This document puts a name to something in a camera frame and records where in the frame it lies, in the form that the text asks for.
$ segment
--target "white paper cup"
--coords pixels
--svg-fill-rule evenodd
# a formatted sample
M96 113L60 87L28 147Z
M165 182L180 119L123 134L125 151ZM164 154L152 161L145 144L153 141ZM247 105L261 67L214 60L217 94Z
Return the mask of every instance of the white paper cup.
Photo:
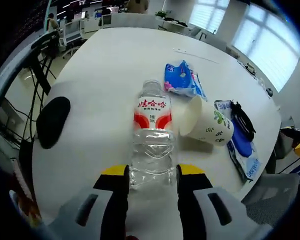
M223 146L232 138L234 125L200 96L195 96L180 119L179 132L183 137Z

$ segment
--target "desk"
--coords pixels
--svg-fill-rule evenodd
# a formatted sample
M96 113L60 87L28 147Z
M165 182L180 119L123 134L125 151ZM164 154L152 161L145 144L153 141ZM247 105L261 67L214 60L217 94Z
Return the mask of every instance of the desk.
M176 49L186 50L188 54ZM37 139L34 141L33 184L46 223L82 188L92 187L102 170L130 163L137 93L145 80L157 79L163 85L165 65L181 60L186 60L198 72L212 105L215 100L240 102L256 130L254 144L262 163L256 177L261 175L277 140L281 118L273 100L236 59L204 42L167 31L101 29L69 60L47 96L47 103L59 96L71 102L59 141L51 149L43 149ZM171 95L175 133L189 100ZM179 162L202 168L213 186L226 189L238 200L256 183L241 182L225 146L212 147L191 139L180 139L180 142ZM157 215L161 213L162 217L152 216L157 217L152 222L164 228L162 232L173 234L165 239L182 239L175 204L176 199L169 203L161 201L165 211ZM129 203L129 211L133 211L132 205ZM157 233L154 228L144 229ZM162 235L140 239L156 237L163 239Z

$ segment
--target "plastic water bottle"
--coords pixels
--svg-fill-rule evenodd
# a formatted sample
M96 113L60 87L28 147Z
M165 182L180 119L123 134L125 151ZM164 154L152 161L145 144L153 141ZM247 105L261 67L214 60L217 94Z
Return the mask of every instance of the plastic water bottle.
M176 139L172 131L171 101L157 80L144 82L134 109L130 187L176 182Z

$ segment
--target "red and white label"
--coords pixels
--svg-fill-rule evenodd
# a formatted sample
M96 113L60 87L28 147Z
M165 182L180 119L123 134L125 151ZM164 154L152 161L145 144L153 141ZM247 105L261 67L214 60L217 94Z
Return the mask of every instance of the red and white label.
M172 130L171 103L161 97L140 97L134 110L134 129Z

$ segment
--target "round table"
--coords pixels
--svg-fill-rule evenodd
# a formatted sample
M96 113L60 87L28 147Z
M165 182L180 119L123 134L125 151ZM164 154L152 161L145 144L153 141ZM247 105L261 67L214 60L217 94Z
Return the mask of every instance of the round table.
M60 206L82 188L92 188L102 170L130 163L137 93L149 79L163 85L166 64L182 60L198 72L210 104L215 100L235 100L250 117L261 162L256 179L260 177L275 146L281 117L273 100L236 59L204 42L171 32L129 27L102 29L72 56L46 100L48 103L65 96L71 110L55 146L43 149L38 140L33 145L34 191L45 223L51 222ZM171 94L176 134L178 120L189 100ZM189 138L179 142L180 163L200 167L214 187L226 189L238 200L256 183L242 183L226 146ZM172 200L159 199L156 207L148 207L156 213L150 213L146 222L144 216L134 215L145 206L129 202L127 231L130 224L143 221L140 231L131 230L136 237L143 234L140 232L148 232L142 239L182 239L177 192L172 190L171 195Z

